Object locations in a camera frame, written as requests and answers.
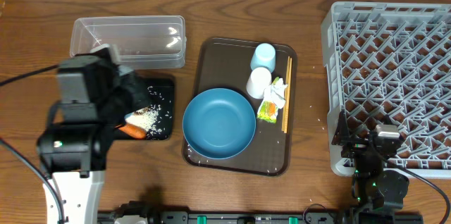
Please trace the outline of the pile of white rice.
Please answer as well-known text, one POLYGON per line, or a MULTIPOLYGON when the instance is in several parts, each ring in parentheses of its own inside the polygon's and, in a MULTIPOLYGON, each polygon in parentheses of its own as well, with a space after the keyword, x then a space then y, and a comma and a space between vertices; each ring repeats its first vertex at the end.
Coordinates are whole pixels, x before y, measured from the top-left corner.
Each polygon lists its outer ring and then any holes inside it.
POLYGON ((143 116, 125 117, 125 124, 129 123, 147 132, 146 140, 165 140, 171 135, 173 124, 173 89, 171 87, 149 86, 147 88, 151 104, 150 111, 143 116))

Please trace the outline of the orange carrot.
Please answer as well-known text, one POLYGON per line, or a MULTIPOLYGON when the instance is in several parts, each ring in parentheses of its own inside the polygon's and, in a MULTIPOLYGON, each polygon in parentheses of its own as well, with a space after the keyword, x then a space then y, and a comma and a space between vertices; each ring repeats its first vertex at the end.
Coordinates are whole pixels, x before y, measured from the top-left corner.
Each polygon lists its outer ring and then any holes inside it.
POLYGON ((134 139, 145 139, 147 135, 144 129, 129 123, 118 125, 117 128, 134 139))

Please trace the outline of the green snack wrapper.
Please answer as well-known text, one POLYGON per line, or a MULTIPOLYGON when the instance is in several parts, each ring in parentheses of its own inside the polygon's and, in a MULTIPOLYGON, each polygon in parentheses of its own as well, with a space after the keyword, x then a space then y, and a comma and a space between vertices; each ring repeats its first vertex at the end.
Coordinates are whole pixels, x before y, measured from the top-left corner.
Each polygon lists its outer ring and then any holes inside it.
POLYGON ((264 120, 268 123, 276 123, 278 115, 278 102, 279 97, 276 94, 276 84, 280 80, 277 77, 266 89, 264 90, 263 101, 257 111, 257 119, 264 120))

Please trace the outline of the blue plate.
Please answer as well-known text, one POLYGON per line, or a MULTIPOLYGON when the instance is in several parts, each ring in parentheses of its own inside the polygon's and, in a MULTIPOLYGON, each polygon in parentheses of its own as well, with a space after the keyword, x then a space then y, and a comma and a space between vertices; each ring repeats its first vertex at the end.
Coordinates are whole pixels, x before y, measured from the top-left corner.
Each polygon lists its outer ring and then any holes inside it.
POLYGON ((243 152, 257 128, 250 102, 226 88, 201 92, 187 105, 183 134, 191 149, 212 159, 227 159, 243 152))

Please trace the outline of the light blue plastic cup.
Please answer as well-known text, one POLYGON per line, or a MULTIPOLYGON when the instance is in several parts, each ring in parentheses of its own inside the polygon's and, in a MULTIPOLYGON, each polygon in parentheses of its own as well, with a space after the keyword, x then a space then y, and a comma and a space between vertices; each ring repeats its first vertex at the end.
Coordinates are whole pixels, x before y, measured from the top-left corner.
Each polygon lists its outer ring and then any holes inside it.
POLYGON ((264 67, 268 69, 271 73, 275 70, 276 66, 276 50, 268 43, 259 44, 254 50, 250 62, 250 68, 252 70, 264 67))

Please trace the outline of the brown food scrap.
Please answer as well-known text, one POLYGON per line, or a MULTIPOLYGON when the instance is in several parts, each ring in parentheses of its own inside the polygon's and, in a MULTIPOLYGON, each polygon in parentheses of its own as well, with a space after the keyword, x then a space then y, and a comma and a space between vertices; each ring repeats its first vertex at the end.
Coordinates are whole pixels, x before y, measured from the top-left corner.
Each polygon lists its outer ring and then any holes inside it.
POLYGON ((143 116, 144 114, 147 114, 150 111, 149 107, 141 108, 135 112, 132 113, 133 116, 143 116))

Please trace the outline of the white tissue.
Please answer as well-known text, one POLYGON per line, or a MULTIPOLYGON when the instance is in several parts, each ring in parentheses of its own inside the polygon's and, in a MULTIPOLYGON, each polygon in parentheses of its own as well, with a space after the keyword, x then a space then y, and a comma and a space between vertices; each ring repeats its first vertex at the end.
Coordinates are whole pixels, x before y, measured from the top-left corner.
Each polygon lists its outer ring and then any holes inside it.
POLYGON ((264 90, 264 101, 269 101, 276 105, 278 109, 282 109, 285 106, 285 90, 288 85, 284 84, 283 78, 277 77, 268 87, 264 90))

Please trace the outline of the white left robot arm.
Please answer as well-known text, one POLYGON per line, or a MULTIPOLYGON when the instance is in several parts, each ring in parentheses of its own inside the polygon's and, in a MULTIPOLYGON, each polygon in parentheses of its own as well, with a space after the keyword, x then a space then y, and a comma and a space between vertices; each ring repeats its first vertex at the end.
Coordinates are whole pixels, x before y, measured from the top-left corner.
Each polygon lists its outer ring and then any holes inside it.
POLYGON ((149 104, 147 88, 132 71, 121 72, 107 55, 79 54, 59 64, 57 80, 63 120, 50 122, 37 140, 50 176, 48 221, 96 223, 107 152, 125 116, 149 104))

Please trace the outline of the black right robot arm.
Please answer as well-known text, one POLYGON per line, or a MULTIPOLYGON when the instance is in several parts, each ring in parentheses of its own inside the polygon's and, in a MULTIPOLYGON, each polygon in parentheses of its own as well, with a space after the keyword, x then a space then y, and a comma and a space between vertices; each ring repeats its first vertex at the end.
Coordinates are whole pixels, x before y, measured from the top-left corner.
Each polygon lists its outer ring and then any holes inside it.
POLYGON ((336 223, 394 223, 395 211, 403 207, 409 179, 383 164, 397 153, 402 136, 389 117, 365 137, 350 133, 345 113, 338 116, 333 145, 342 147, 341 156, 354 161, 352 197, 358 201, 338 214, 336 223))

